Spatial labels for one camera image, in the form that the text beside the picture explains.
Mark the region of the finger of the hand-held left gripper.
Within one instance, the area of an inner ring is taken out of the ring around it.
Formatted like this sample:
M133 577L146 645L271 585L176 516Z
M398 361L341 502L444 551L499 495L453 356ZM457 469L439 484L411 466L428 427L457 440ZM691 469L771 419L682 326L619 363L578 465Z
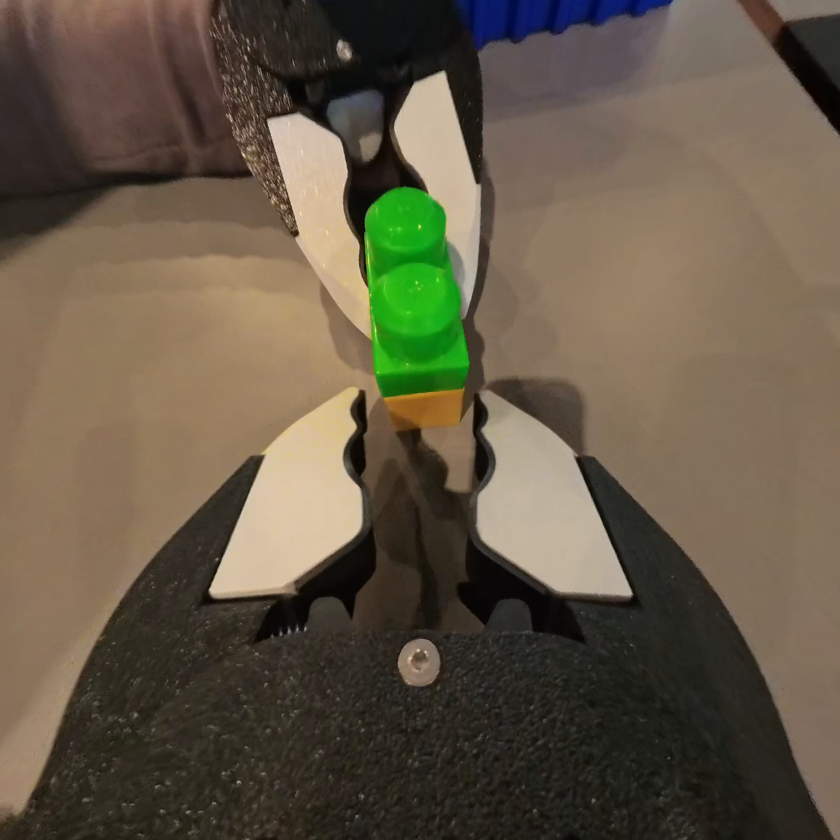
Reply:
M445 71L412 84L396 113L392 136L404 164L445 211L449 260L465 319L478 274L481 186Z
M338 135L301 112L268 119L297 226L297 244L343 315L371 336L361 247L347 216L349 170Z

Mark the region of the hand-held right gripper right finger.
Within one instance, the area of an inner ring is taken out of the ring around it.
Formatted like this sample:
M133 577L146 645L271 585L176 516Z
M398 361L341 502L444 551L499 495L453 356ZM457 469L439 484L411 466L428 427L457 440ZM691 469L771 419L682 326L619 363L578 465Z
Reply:
M538 592L628 603L633 589L573 448L494 392L474 409L477 548Z

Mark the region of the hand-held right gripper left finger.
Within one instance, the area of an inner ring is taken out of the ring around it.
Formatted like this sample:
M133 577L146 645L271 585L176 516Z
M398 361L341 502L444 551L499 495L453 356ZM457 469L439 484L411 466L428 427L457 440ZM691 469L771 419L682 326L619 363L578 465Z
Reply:
M215 601L299 595L372 528L364 485L365 393L348 387L263 452L209 585Z

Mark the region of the yellow single-stud block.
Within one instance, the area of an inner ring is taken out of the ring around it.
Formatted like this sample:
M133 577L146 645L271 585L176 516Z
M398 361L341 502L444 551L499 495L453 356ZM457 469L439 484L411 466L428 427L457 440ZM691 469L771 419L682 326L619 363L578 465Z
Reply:
M397 433L459 425L465 389L386 396L383 402Z

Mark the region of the green two-stud block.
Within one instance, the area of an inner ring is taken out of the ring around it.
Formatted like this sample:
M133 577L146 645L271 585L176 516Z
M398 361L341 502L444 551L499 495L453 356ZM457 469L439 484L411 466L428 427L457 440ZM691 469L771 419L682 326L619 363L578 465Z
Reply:
M469 352L443 207L415 187L382 194L364 217L374 377L384 398L461 390Z

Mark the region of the blue plastic bin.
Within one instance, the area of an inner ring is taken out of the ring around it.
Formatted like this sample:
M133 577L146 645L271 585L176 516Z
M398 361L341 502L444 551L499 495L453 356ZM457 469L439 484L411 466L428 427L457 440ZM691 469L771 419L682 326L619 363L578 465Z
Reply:
M576 25L602 25L621 16L641 17L671 1L457 1L477 49L519 42L540 33L558 35Z

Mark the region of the person's left forearm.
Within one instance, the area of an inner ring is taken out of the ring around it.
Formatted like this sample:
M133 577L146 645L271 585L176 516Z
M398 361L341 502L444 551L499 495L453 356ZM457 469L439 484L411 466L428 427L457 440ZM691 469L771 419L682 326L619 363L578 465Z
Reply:
M217 2L1 2L2 198L240 175Z

